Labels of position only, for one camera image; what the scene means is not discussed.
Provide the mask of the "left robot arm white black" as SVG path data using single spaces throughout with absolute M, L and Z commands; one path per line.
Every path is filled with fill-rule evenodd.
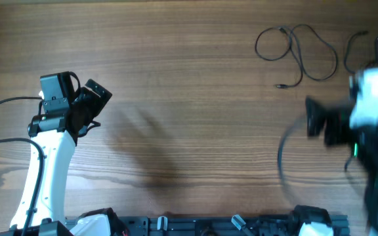
M 17 211 L 5 235 L 114 235 L 110 210 L 88 212 L 72 228 L 64 214 L 66 180 L 77 141 L 98 127 L 94 119 L 112 97 L 89 79 L 74 86 L 71 71 L 40 78 L 41 104 L 28 127 L 31 157 Z

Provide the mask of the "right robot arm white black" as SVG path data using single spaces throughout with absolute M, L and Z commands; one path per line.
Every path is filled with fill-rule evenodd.
M 378 123 L 349 127 L 351 105 L 325 106 L 308 97 L 305 100 L 307 136 L 319 136 L 324 131 L 327 147 L 348 145 L 367 172 L 364 202 L 369 225 L 378 233 Z

